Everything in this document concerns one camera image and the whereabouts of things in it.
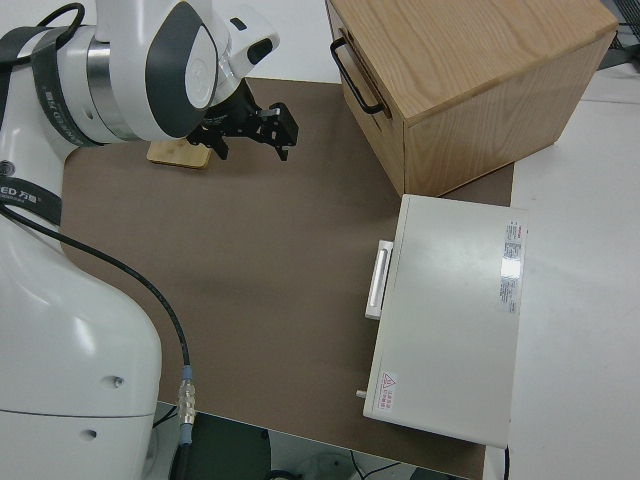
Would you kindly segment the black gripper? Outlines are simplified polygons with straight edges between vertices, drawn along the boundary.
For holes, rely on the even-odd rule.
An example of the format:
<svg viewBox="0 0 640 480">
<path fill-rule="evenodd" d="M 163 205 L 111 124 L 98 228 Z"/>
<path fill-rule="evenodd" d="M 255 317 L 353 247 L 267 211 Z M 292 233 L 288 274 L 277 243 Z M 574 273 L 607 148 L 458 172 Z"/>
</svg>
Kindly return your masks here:
<svg viewBox="0 0 640 480">
<path fill-rule="evenodd" d="M 299 127 L 281 102 L 261 110 L 245 79 L 224 101 L 209 108 L 202 122 L 187 136 L 192 145 L 202 144 L 226 160 L 229 147 L 223 137 L 244 137 L 272 146 L 281 161 L 297 145 Z"/>
</svg>

